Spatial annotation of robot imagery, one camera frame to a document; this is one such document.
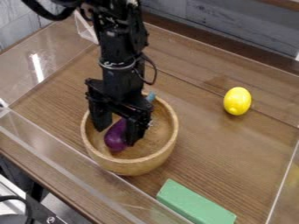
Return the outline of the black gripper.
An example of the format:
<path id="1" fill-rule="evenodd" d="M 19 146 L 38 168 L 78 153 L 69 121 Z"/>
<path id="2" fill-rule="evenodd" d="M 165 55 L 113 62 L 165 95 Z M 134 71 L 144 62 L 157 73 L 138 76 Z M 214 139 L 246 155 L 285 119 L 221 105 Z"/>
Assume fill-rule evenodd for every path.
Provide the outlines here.
<path id="1" fill-rule="evenodd" d="M 90 121 L 98 132 L 112 123 L 112 115 L 125 118 L 125 144 L 133 146 L 149 127 L 153 106 L 141 94 L 145 80 L 145 63 L 98 63 L 102 78 L 85 79 Z"/>

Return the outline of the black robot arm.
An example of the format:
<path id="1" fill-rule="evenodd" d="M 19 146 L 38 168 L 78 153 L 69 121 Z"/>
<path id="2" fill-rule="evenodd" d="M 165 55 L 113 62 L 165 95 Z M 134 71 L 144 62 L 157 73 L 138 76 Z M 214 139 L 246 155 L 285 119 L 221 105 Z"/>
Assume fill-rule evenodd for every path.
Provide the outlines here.
<path id="1" fill-rule="evenodd" d="M 142 88 L 153 84 L 145 79 L 145 63 L 149 59 L 142 50 L 148 46 L 140 0 L 50 0 L 62 7 L 50 13 L 37 0 L 21 0 L 42 18 L 51 21 L 66 19 L 73 12 L 92 22 L 100 45 L 97 60 L 102 78 L 85 79 L 88 111 L 96 130 L 112 123 L 112 115 L 125 119 L 122 139 L 132 146 L 144 137 L 153 106 L 145 101 Z"/>

